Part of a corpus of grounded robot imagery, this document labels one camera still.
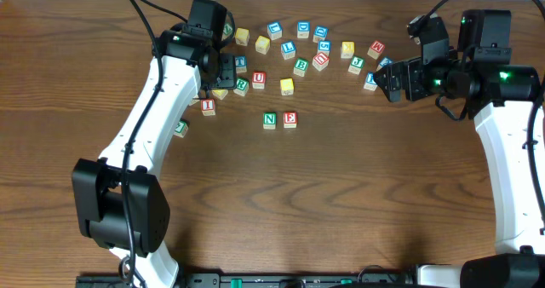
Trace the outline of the green N block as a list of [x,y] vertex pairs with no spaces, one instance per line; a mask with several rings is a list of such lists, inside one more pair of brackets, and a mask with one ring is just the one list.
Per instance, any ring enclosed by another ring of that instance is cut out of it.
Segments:
[[263,113],[263,129],[275,130],[277,125],[277,114],[275,112]]

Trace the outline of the red E block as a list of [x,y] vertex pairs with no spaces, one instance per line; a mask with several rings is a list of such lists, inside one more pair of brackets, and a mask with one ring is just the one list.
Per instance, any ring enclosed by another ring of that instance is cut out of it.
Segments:
[[285,112],[283,115],[284,127],[286,129],[294,129],[298,125],[298,117],[296,112]]

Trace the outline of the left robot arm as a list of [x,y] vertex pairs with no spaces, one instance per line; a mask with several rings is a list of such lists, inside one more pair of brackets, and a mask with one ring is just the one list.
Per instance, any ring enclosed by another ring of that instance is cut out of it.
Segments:
[[77,221],[120,260],[121,287],[173,287],[180,266],[164,242],[170,217],[159,185],[177,124],[201,90],[234,89],[234,57],[222,33],[232,14],[212,0],[193,0],[188,21],[152,37],[143,90],[121,130],[96,160],[72,172]]

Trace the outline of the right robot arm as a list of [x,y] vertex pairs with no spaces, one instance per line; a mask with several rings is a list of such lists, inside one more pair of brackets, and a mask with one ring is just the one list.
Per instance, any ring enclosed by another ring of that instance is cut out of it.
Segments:
[[485,150],[496,213],[496,252],[461,266],[422,264],[418,287],[541,287],[544,284],[544,135],[535,68],[511,63],[507,10],[463,13],[450,46],[438,16],[415,35],[418,57],[383,66],[375,83],[391,102],[462,99]]

